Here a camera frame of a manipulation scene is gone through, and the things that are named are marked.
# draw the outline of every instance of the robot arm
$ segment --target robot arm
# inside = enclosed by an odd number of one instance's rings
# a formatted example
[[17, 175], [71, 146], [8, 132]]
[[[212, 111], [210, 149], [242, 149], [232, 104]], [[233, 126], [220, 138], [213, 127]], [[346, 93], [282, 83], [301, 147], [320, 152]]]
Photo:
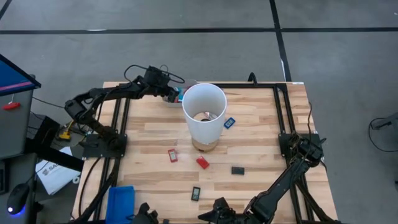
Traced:
[[[155, 67], [149, 67], [144, 77], [138, 76], [132, 82], [123, 83], [111, 88], [93, 88], [90, 91], [77, 95], [65, 103], [67, 113], [79, 124], [85, 124], [97, 132], [108, 144], [110, 150], [117, 149], [120, 145], [119, 134], [109, 126], [103, 126], [94, 118], [100, 104], [106, 100], [129, 98], [141, 99], [144, 95], [168, 96], [169, 102], [174, 102], [179, 92], [167, 84], [171, 78]], [[92, 100], [87, 108], [83, 102]]]
[[[213, 204], [212, 211], [206, 212], [198, 216], [198, 219], [215, 224], [269, 224], [274, 218], [277, 210], [278, 201], [286, 194], [290, 186], [310, 167], [319, 164], [323, 157], [322, 149], [310, 142], [308, 139], [294, 133], [289, 141], [289, 147], [295, 152], [295, 157], [291, 161], [290, 166], [279, 176], [279, 178], [271, 185], [271, 187], [253, 197], [242, 214], [237, 214], [228, 206], [225, 198], [216, 199]], [[317, 205], [311, 195], [303, 189], [301, 185], [298, 187], [303, 192], [303, 196], [312, 204], [314, 212], [318, 215], [321, 222], [314, 223], [341, 223], [334, 221], [328, 217], [325, 212]], [[133, 224], [158, 224], [157, 213], [139, 212], [133, 220]]]

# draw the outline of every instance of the blue bin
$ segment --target blue bin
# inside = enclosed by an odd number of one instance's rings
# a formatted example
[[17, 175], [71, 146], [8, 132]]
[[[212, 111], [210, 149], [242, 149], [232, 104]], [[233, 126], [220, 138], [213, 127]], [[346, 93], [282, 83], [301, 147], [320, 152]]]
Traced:
[[134, 214], [134, 187], [111, 187], [109, 189], [106, 224], [129, 224]]

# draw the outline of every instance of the gray floor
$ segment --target gray floor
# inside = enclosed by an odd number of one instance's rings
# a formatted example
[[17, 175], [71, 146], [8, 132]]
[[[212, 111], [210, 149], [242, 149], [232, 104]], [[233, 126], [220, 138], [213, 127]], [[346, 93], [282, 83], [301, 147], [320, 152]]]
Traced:
[[[282, 27], [398, 27], [393, 0], [278, 0], [277, 8]], [[273, 27], [273, 21], [268, 1], [260, 0], [13, 0], [0, 21], [0, 30], [176, 27]], [[305, 82], [317, 130], [328, 138], [326, 164], [340, 220], [396, 223], [398, 153], [377, 151], [367, 131], [373, 118], [398, 112], [398, 32], [283, 37], [292, 79]], [[284, 80], [274, 33], [0, 35], [0, 53], [37, 75], [43, 87], [36, 97], [58, 104], [123, 80], [132, 63], [165, 63], [202, 81], [243, 81], [249, 72], [261, 81]], [[32, 111], [69, 120], [38, 102]], [[390, 127], [373, 136], [381, 147], [397, 149]], [[76, 188], [70, 184], [53, 197], [39, 189], [47, 205], [39, 223], [67, 221]]]

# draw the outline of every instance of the wooden tabletop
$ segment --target wooden tabletop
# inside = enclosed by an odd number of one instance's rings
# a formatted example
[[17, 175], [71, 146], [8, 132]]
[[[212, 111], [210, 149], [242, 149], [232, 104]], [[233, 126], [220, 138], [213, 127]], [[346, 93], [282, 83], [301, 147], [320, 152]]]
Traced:
[[[117, 84], [106, 82], [104, 86]], [[308, 133], [307, 116], [310, 110], [305, 86], [302, 83], [287, 83], [287, 87], [296, 130]], [[157, 210], [160, 222], [167, 218], [172, 223], [200, 223], [197, 216], [210, 211], [214, 200], [220, 197], [241, 213], [250, 199], [267, 190], [285, 170], [285, 160], [278, 143], [280, 130], [272, 89], [226, 88], [224, 92], [228, 98], [226, 117], [233, 117], [236, 123], [232, 128], [223, 130], [217, 147], [209, 153], [200, 153], [192, 146], [181, 108], [169, 108], [161, 98], [153, 96], [131, 100], [126, 128], [128, 145], [121, 160], [118, 186], [134, 186], [135, 213], [142, 203], [147, 202], [151, 209]], [[286, 125], [283, 95], [281, 92], [279, 95]], [[118, 127], [123, 105], [122, 101]], [[111, 124], [113, 109], [114, 101], [104, 104], [100, 119], [103, 124]], [[177, 151], [178, 162], [170, 162], [169, 149]], [[203, 170], [197, 164], [198, 156], [205, 157], [210, 163], [209, 168]], [[74, 217], [78, 217], [81, 188], [94, 161], [85, 161], [73, 207]], [[245, 174], [231, 175], [231, 166], [245, 167]], [[103, 159], [93, 169], [87, 182], [82, 210], [98, 191], [102, 167]], [[306, 178], [314, 199], [327, 215], [337, 219], [325, 168], [311, 168]], [[201, 188], [198, 202], [190, 200], [194, 186]], [[303, 217], [306, 218], [300, 194], [299, 200]], [[101, 219], [105, 218], [107, 201], [105, 196]], [[273, 223], [295, 223], [289, 193], [279, 201]]]

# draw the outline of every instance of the monitor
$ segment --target monitor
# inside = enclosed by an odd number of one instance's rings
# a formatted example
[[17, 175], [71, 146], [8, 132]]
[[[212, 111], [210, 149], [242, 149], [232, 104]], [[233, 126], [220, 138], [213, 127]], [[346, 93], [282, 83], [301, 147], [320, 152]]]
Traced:
[[0, 96], [40, 88], [42, 85], [0, 54]]

